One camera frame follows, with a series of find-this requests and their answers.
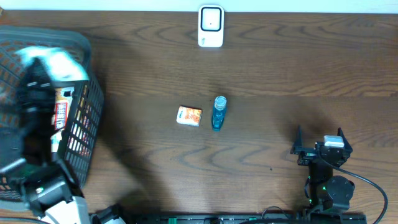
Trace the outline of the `teal wet wipes pack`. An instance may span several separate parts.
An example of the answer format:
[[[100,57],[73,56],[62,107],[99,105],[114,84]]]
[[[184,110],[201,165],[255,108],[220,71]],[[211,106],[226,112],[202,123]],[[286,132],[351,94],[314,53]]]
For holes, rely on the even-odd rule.
[[[75,82],[89,80],[85,69],[72,56],[58,47],[26,47],[16,52],[21,64],[28,67],[35,59],[44,66],[45,71],[55,82]]]

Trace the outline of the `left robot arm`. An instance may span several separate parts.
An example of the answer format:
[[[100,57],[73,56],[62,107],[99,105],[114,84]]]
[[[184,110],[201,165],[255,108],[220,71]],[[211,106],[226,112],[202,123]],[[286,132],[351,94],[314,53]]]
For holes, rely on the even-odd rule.
[[[43,63],[35,59],[20,82],[13,109],[16,128],[1,128],[1,175],[20,196],[7,208],[29,209],[34,223],[125,223],[118,205],[90,213],[69,165],[52,158],[51,136],[55,88]]]

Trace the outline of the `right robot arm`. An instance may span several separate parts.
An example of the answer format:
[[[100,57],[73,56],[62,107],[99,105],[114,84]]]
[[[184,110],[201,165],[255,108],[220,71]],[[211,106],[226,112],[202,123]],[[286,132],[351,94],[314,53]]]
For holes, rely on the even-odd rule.
[[[305,196],[310,201],[308,215],[341,214],[349,209],[354,183],[343,176],[334,175],[333,170],[342,166],[352,151],[342,129],[338,129],[336,136],[324,136],[323,141],[316,142],[314,147],[305,147],[302,130],[298,128],[290,153],[298,156],[298,165],[309,169],[304,187]]]

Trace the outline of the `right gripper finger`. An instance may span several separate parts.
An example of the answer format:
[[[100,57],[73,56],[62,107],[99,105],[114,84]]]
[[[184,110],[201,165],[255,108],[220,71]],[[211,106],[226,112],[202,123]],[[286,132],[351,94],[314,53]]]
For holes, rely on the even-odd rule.
[[[293,148],[296,149],[296,148],[302,148],[302,147],[303,147],[302,129],[301,129],[301,126],[298,126],[296,138],[293,143]]]
[[[344,143],[344,149],[346,152],[352,152],[353,148],[349,144],[348,140],[345,138],[345,135],[343,133],[343,130],[341,128],[338,128],[337,130],[337,136],[341,137]]]

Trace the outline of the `blue liquid bottle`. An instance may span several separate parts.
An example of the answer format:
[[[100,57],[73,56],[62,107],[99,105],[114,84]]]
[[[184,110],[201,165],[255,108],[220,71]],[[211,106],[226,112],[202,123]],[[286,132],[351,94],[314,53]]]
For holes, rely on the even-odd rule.
[[[224,96],[217,96],[213,104],[211,124],[214,131],[220,131],[226,116],[227,99]]]

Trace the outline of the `orange tissue pack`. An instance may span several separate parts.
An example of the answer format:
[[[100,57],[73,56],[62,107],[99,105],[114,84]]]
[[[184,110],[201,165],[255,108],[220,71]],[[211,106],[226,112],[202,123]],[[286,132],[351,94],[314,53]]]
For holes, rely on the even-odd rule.
[[[201,109],[180,106],[178,108],[176,122],[178,124],[199,127],[202,116]]]

